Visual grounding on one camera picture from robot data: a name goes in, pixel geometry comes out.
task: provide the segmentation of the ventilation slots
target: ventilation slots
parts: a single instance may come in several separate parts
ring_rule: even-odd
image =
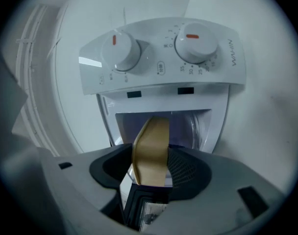
[[[174,188],[192,181],[196,175],[196,168],[174,152],[169,152],[168,169],[172,176]]]
[[[142,233],[166,209],[168,204],[145,202],[141,215],[140,232]]]
[[[177,94],[178,95],[194,94],[194,87],[177,88]]]
[[[253,187],[241,188],[237,191],[253,218],[256,218],[269,208]]]
[[[141,91],[128,92],[127,98],[141,97]]]

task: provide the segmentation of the temperature dial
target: temperature dial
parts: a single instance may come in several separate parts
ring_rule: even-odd
[[[136,40],[123,31],[113,31],[102,45],[101,55],[110,69],[127,71],[140,58],[140,47]]]
[[[186,62],[198,64],[208,60],[218,48],[215,35],[200,23],[187,23],[181,28],[175,48]]]

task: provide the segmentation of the beige strap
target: beige strap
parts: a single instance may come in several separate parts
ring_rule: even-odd
[[[133,146],[136,183],[163,187],[168,170],[169,120],[152,117],[139,132]]]

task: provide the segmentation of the black plastic part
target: black plastic part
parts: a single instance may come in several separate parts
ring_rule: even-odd
[[[177,88],[178,95],[194,94],[194,87]]]
[[[253,218],[256,218],[269,208],[252,186],[241,188],[237,191]]]
[[[123,225],[126,224],[121,194],[119,191],[117,191],[115,197],[105,207],[103,207],[101,212]]]
[[[131,165],[132,144],[117,145],[115,151],[94,160],[89,172],[103,187],[119,190]]]
[[[121,201],[120,184],[131,165],[132,144],[121,144],[116,150],[94,160],[89,172],[103,187],[115,189],[115,197],[101,212],[115,221],[125,224],[124,211]]]
[[[141,97],[141,91],[128,92],[127,98]]]
[[[60,166],[61,170],[63,170],[63,169],[66,169],[68,167],[71,167],[73,165],[70,162],[65,162],[65,163],[60,163],[59,166]]]
[[[168,204],[171,191],[172,188],[167,187],[150,187],[132,184],[124,209],[127,226],[139,231],[141,210],[144,202]]]
[[[204,161],[181,151],[174,145],[169,145],[168,153],[168,169],[173,182],[169,200],[196,197],[211,181],[210,167]]]

